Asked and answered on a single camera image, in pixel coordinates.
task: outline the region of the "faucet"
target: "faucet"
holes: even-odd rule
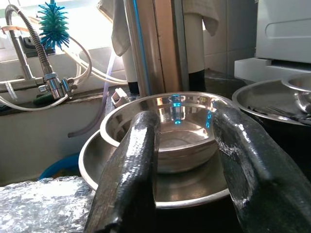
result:
[[[41,45],[41,40],[38,33],[33,28],[29,19],[24,15],[24,13],[15,5],[8,5],[5,9],[5,20],[7,25],[12,25],[12,13],[16,12],[20,16],[24,23],[27,26],[27,29],[30,33],[30,36],[35,45],[35,49],[38,53],[38,57],[41,63],[41,68],[44,74],[44,77],[36,78],[33,76],[30,67],[26,61],[26,57],[22,50],[19,39],[17,38],[14,30],[10,30],[10,36],[13,42],[13,46],[17,53],[18,60],[21,64],[21,70],[23,72],[24,79],[11,80],[0,82],[0,93],[8,92],[7,83],[9,83],[14,90],[25,90],[29,88],[38,87],[40,92],[51,92],[55,100],[62,98],[67,94],[69,97],[72,97],[70,83],[73,83],[72,79],[63,79],[59,81],[57,73],[53,71],[45,50]]]

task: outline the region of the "white cloth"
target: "white cloth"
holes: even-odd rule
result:
[[[112,46],[118,56],[122,56],[131,46],[123,0],[101,0],[97,8],[113,22]]]
[[[213,0],[183,0],[183,11],[201,15],[206,30],[212,36],[216,34],[219,18]]]

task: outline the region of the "window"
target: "window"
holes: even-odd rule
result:
[[[112,24],[96,8],[98,1],[56,0],[57,4],[65,6],[65,11],[68,12],[68,33],[86,49],[111,46]],[[37,16],[37,12],[41,9],[38,5],[45,2],[46,0],[0,0],[0,26],[6,25],[4,9],[8,4],[20,6],[26,14]],[[12,22],[14,25],[24,26],[19,17],[13,17]],[[78,50],[78,47],[72,44],[70,49]]]

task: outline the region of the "metal bowl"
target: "metal bowl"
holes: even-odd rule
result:
[[[252,110],[273,106],[300,114],[301,110],[296,106],[291,90],[281,80],[264,81],[240,88],[233,94],[232,100],[265,128],[311,180],[311,127],[277,114],[265,115]]]
[[[84,144],[79,157],[79,170],[94,190],[97,189],[103,167],[114,150],[115,147],[104,141],[99,131]],[[218,153],[207,163],[191,171],[158,174],[156,182],[155,199],[158,209],[202,205],[229,195]]]
[[[282,80],[292,90],[296,105],[305,113],[311,113],[311,74],[299,74]]]
[[[105,141],[117,147],[132,118],[144,110],[155,111],[161,121],[159,173],[187,171],[208,161],[216,152],[211,119],[218,108],[233,102],[203,92],[167,93],[148,96],[123,105],[101,124]]]

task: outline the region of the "bubble wrap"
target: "bubble wrap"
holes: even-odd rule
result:
[[[76,176],[0,187],[0,233],[82,232],[94,194]]]

